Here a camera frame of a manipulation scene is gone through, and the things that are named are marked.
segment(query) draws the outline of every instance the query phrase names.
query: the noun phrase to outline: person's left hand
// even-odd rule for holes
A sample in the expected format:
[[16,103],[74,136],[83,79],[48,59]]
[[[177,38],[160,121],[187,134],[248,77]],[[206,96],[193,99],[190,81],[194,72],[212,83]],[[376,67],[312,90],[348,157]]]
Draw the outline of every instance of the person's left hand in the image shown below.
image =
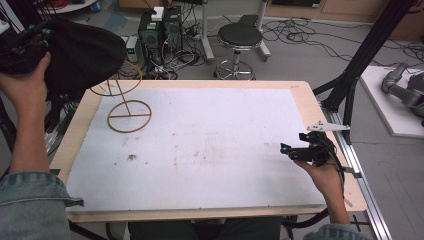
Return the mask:
[[27,74],[0,73],[0,90],[13,103],[18,115],[45,105],[47,88],[44,73],[50,64],[50,58],[50,53],[47,52],[34,71]]

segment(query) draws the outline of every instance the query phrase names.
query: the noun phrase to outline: stool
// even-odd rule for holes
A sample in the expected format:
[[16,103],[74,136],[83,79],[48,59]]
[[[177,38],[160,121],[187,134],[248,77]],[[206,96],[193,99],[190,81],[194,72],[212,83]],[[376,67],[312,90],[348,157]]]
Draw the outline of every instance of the stool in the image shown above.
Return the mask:
[[216,66],[214,76],[222,80],[255,80],[252,67],[240,61],[240,52],[258,48],[262,42],[261,32],[247,24],[231,23],[219,29],[218,41],[233,49],[234,56],[233,60],[225,60]]

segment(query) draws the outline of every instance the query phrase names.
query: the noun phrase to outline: black stool seat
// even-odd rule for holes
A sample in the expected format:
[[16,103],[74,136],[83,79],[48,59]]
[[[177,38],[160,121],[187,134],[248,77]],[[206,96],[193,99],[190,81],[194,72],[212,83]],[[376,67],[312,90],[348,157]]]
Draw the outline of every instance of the black stool seat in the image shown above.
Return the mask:
[[231,23],[219,29],[218,40],[237,50],[251,50],[261,43],[262,33],[246,24]]

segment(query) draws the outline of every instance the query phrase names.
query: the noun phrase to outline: finger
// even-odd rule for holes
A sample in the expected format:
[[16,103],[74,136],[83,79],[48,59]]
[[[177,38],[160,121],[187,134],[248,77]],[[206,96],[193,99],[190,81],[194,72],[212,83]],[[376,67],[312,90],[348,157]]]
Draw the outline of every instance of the finger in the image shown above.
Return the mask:
[[44,74],[47,67],[50,64],[51,55],[49,52],[46,52],[46,55],[41,59],[41,61],[38,63],[37,68],[35,69],[35,72],[38,74]]
[[308,173],[312,168],[312,166],[306,161],[293,160],[293,162],[296,163],[296,165],[298,165],[299,167],[303,168]]

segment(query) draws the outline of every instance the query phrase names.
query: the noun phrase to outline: hand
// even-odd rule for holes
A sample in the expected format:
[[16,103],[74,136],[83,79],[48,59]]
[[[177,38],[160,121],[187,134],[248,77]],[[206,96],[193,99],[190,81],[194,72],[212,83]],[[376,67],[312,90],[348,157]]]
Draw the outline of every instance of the hand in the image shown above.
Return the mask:
[[327,203],[331,223],[349,224],[349,216],[343,199],[343,191],[339,173],[334,159],[318,167],[305,161],[294,161],[311,176],[317,189],[324,196]]
[[0,73],[0,90],[13,103],[18,116],[45,105],[47,88],[44,82],[44,72],[49,66],[50,58],[50,53],[47,52],[34,71],[27,74]]
[[328,160],[326,164],[320,167],[306,161],[294,162],[311,176],[316,188],[325,198],[332,196],[343,198],[341,180],[334,159]]

